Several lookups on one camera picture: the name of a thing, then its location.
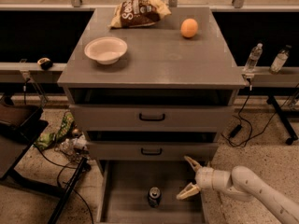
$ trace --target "drawer handle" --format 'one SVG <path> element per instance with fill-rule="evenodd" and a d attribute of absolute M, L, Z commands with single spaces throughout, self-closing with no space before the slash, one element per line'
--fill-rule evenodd
<path fill-rule="evenodd" d="M 165 120 L 165 117 L 166 117 L 165 114 L 162 114 L 159 117 L 146 117 L 146 116 L 143 116 L 142 113 L 139 114 L 139 119 L 142 121 L 163 121 L 163 120 Z"/>
<path fill-rule="evenodd" d="M 141 154 L 142 155 L 148 155 L 148 156 L 158 156 L 162 154 L 162 149 L 144 149 L 141 148 Z"/>

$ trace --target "black wire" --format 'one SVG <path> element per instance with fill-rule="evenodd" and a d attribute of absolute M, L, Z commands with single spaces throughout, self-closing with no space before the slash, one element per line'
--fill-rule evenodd
<path fill-rule="evenodd" d="M 50 163 L 52 163 L 52 164 L 54 164 L 54 165 L 56 165 L 56 166 L 59 166 L 59 167 L 64 167 L 64 168 L 69 168 L 69 169 L 77 169 L 77 168 L 74 168 L 74 167 L 68 167 L 68 166 L 65 167 L 65 165 L 61 165 L 61 164 L 58 164 L 58 163 L 56 163 L 56 162 L 53 162 L 53 161 L 49 160 L 49 159 L 43 154 L 43 152 L 38 148 L 38 146 L 37 146 L 36 144 L 33 144 L 33 145 L 37 148 L 38 152 L 44 157 L 44 159 L 45 159 L 46 161 L 48 161 L 48 162 L 50 162 Z"/>
<path fill-rule="evenodd" d="M 27 83 L 30 81 L 30 78 L 26 78 L 25 83 L 22 87 L 23 93 L 24 93 L 24 104 L 27 105 L 26 101 L 26 93 L 27 93 Z"/>
<path fill-rule="evenodd" d="M 64 171 L 64 169 L 65 169 L 65 168 L 68 168 L 68 165 L 71 164 L 71 163 L 72 163 L 72 161 L 69 162 L 67 165 L 65 165 L 65 166 L 62 168 L 62 170 L 59 172 L 59 174 L 57 175 L 57 177 L 56 177 L 57 186 L 58 186 L 59 188 L 62 187 L 61 183 L 59 182 L 59 177 L 60 177 L 60 175 L 62 174 L 62 172 Z M 91 210 L 90 206 L 87 204 L 87 202 L 85 201 L 85 199 L 84 199 L 84 198 L 83 198 L 83 197 L 82 197 L 76 190 L 73 189 L 73 191 L 74 191 L 74 192 L 79 196 L 79 198 L 85 203 L 85 205 L 86 205 L 86 207 L 87 207 L 87 209 L 88 209 L 88 212 L 89 212 L 89 214 L 90 214 L 90 216 L 91 216 L 91 220 L 92 220 L 92 224 L 93 224 L 93 223 L 94 223 L 94 222 L 93 222 L 93 213 L 92 213 L 92 210 Z"/>
<path fill-rule="evenodd" d="M 244 109 L 244 107 L 245 107 L 245 105 L 246 105 L 246 103 L 247 103 L 247 101 L 248 101 L 248 99 L 249 99 L 249 96 L 248 96 L 248 98 L 246 99 L 245 103 L 243 104 L 242 108 L 239 110 L 239 112 L 238 112 L 238 117 L 237 117 L 237 116 L 234 116 L 234 117 L 236 117 L 236 118 L 238 118 L 238 119 L 241 119 L 241 120 L 244 120 L 244 119 L 242 119 L 242 118 L 240 117 L 240 113 L 243 111 L 243 109 Z M 290 100 L 290 98 L 291 98 L 291 95 L 284 101 L 284 103 L 280 106 L 280 108 L 282 108 L 282 107 L 283 107 L 283 106 Z M 261 134 L 263 134 L 263 133 L 265 132 L 266 128 L 268 127 L 269 123 L 271 122 L 272 118 L 276 115 L 276 113 L 277 113 L 277 111 L 275 111 L 275 112 L 272 114 L 272 116 L 270 117 L 270 119 L 267 121 L 267 123 L 266 123 L 265 126 L 263 127 L 262 131 L 261 131 L 260 133 L 257 133 L 257 134 L 255 134 L 255 135 L 253 135 L 253 136 L 251 136 L 251 135 L 252 135 L 252 131 L 253 131 L 253 129 L 252 129 L 252 125 L 251 125 L 251 123 L 250 123 L 248 120 L 246 120 L 246 122 L 248 122 L 249 125 L 250 125 L 249 138 L 248 138 L 247 140 L 241 142 L 240 144 L 235 144 L 230 138 L 225 137 L 223 134 L 221 134 L 221 136 L 222 136 L 223 138 L 225 138 L 225 139 L 228 141 L 228 143 L 229 143 L 232 147 L 245 147 L 246 144 L 247 144 L 247 142 L 248 142 L 249 140 L 251 140 L 251 139 L 253 139 L 253 138 L 256 138 L 257 136 L 259 136 L 259 135 L 261 135 Z"/>
<path fill-rule="evenodd" d="M 92 220 L 92 224 L 93 224 L 93 223 L 94 223 L 94 222 L 93 222 L 93 213 L 92 213 L 92 210 L 91 210 L 90 206 L 87 204 L 87 202 L 84 200 L 84 198 L 83 198 L 80 194 L 78 194 L 78 192 L 77 192 L 76 190 L 73 189 L 73 191 L 74 191 L 74 192 L 79 196 L 79 198 L 85 203 L 85 205 L 86 205 L 86 207 L 87 207 L 87 209 L 88 209 L 88 212 L 90 213 L 91 220 Z"/>

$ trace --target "water bottle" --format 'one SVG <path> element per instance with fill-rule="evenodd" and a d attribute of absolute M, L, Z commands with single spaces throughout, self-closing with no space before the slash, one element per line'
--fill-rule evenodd
<path fill-rule="evenodd" d="M 262 46 L 262 43 L 258 43 L 258 45 L 251 50 L 249 58 L 247 59 L 246 64 L 244 66 L 244 71 L 253 72 L 257 62 L 259 61 L 263 53 Z"/>
<path fill-rule="evenodd" d="M 295 106 L 299 101 L 299 90 L 295 92 L 295 94 L 292 96 L 291 100 L 288 102 L 288 106 L 291 110 L 295 110 Z"/>
<path fill-rule="evenodd" d="M 292 46 L 286 45 L 283 49 L 279 51 L 277 57 L 274 59 L 273 63 L 270 66 L 270 72 L 272 74 L 277 74 L 284 65 L 284 63 L 288 60 L 291 48 Z"/>

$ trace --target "speckled floor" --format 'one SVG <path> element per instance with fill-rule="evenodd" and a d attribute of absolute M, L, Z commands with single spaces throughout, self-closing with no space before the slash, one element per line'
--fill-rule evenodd
<path fill-rule="evenodd" d="M 246 97 L 239 97 L 235 101 L 235 114 L 245 102 Z M 67 105 L 64 102 L 52 101 L 47 105 L 43 119 L 50 125 L 45 132 L 56 132 L 61 124 Z M 250 98 L 241 113 L 253 127 L 252 135 L 260 133 L 271 118 L 274 109 L 262 97 Z M 239 119 L 232 117 L 223 135 L 226 136 Z M 236 144 L 248 138 L 249 125 L 242 123 L 243 129 L 234 139 Z M 292 122 L 295 130 L 299 130 L 299 123 Z M 297 141 L 291 146 L 285 144 L 288 133 L 275 115 L 263 134 L 250 140 L 245 147 L 231 147 L 225 138 L 219 140 L 219 149 L 210 163 L 215 169 L 231 171 L 237 165 L 249 167 L 271 187 L 284 193 L 299 203 L 299 146 Z M 65 165 L 68 159 L 54 148 L 47 149 L 44 154 L 48 159 Z M 101 195 L 102 176 L 95 161 L 89 161 L 92 169 L 84 174 L 76 185 L 76 191 L 89 205 L 93 221 L 95 222 L 97 206 Z M 61 167 L 46 161 L 36 148 L 31 147 L 17 166 L 17 171 L 34 180 L 56 185 L 56 179 Z M 72 170 L 65 169 L 60 182 L 66 182 L 72 175 Z M 279 223 L 277 219 L 258 201 L 249 203 L 232 200 L 214 190 L 204 190 L 206 216 L 211 224 L 221 223 Z M 0 185 L 0 222 L 1 223 L 46 223 L 58 202 L 57 198 L 9 188 Z M 92 223 L 86 204 L 76 193 L 72 193 L 64 211 L 57 223 Z"/>

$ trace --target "snack bag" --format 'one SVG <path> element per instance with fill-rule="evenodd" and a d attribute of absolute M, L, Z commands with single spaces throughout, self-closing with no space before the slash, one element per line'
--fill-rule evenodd
<path fill-rule="evenodd" d="M 127 0 L 116 7 L 110 27 L 151 26 L 170 14 L 161 0 Z"/>

